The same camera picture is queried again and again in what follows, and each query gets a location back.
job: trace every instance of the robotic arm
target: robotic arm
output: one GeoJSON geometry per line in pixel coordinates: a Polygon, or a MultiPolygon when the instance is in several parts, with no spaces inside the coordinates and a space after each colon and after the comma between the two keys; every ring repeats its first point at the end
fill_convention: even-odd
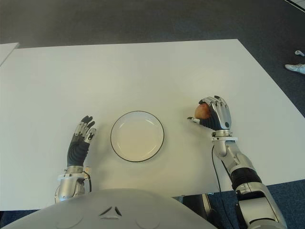
{"type": "Polygon", "coordinates": [[[84,180],[86,177],[90,179],[90,175],[84,172],[83,164],[90,142],[96,134],[96,129],[91,128],[95,123],[92,119],[84,117],[74,131],[67,155],[66,172],[59,175],[61,183],[55,192],[55,203],[85,193],[84,180]]]}
{"type": "Polygon", "coordinates": [[[231,116],[225,100],[219,96],[200,100],[195,118],[188,119],[214,130],[213,152],[222,161],[236,192],[236,213],[240,228],[287,228],[268,188],[257,175],[250,159],[240,152],[237,138],[232,137],[231,116]]]}

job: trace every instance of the plate rim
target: plate rim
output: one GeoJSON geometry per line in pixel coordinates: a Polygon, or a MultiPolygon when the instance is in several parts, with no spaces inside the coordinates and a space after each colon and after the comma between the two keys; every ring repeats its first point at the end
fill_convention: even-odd
{"type": "Polygon", "coordinates": [[[156,116],[154,116],[153,114],[151,114],[151,113],[149,113],[149,112],[147,112],[147,111],[140,111],[140,110],[137,110],[137,111],[130,111],[130,112],[127,112],[127,113],[121,115],[121,116],[114,122],[114,124],[112,125],[112,128],[111,128],[111,132],[110,132],[110,143],[111,143],[112,149],[114,150],[115,154],[116,154],[117,156],[119,156],[121,159],[123,159],[123,160],[125,160],[125,161],[129,161],[129,162],[135,162],[135,163],[137,163],[137,162],[142,162],[142,161],[130,161],[130,160],[127,160],[127,159],[121,157],[121,156],[115,151],[115,149],[113,148],[113,144],[112,144],[112,140],[111,140],[112,131],[113,131],[113,128],[114,128],[115,124],[120,120],[120,118],[122,118],[123,116],[125,116],[125,115],[127,115],[127,114],[129,114],[129,113],[133,113],[133,112],[144,112],[144,113],[148,113],[148,114],[152,115],[153,117],[155,117],[155,118],[158,120],[158,122],[160,123],[160,125],[161,125],[161,127],[162,127],[162,131],[163,131],[162,143],[161,143],[159,149],[157,150],[157,152],[154,153],[154,154],[153,154],[151,157],[149,157],[148,159],[145,159],[145,160],[142,160],[142,161],[147,161],[147,160],[151,159],[153,156],[155,156],[155,155],[160,151],[160,149],[161,149],[162,146],[163,146],[164,135],[165,135],[165,134],[164,134],[164,128],[163,128],[163,125],[162,125],[161,121],[160,121],[156,116]]]}

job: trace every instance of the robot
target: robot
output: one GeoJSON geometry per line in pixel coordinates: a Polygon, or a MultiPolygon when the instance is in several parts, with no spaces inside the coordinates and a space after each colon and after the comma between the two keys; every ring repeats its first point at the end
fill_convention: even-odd
{"type": "MultiPolygon", "coordinates": [[[[235,190],[240,228],[286,229],[285,219],[268,188],[232,136],[229,106],[219,96],[199,101],[188,119],[213,130],[214,153],[223,163],[235,190]]],[[[215,229],[186,206],[138,189],[107,189],[85,194],[83,163],[96,134],[92,117],[78,124],[68,150],[67,169],[60,176],[54,205],[23,217],[5,229],[215,229]]]]}

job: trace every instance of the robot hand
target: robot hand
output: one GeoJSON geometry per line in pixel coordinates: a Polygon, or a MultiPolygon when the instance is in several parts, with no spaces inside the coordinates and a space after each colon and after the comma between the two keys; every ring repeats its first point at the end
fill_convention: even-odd
{"type": "Polygon", "coordinates": [[[96,129],[91,128],[95,123],[92,119],[92,116],[86,116],[77,125],[68,150],[68,166],[83,166],[90,142],[96,134],[96,129]]]}
{"type": "Polygon", "coordinates": [[[231,127],[231,115],[229,106],[225,100],[217,95],[206,97],[199,101],[195,111],[195,118],[188,117],[195,123],[212,130],[229,130],[231,127]]]}

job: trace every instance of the white plate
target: white plate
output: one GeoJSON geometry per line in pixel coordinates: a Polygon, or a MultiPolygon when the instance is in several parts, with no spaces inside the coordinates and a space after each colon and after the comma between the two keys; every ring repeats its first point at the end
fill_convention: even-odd
{"type": "Polygon", "coordinates": [[[160,121],[144,111],[133,111],[119,118],[111,130],[111,145],[118,156],[145,161],[161,148],[164,130],[160,121]]]}

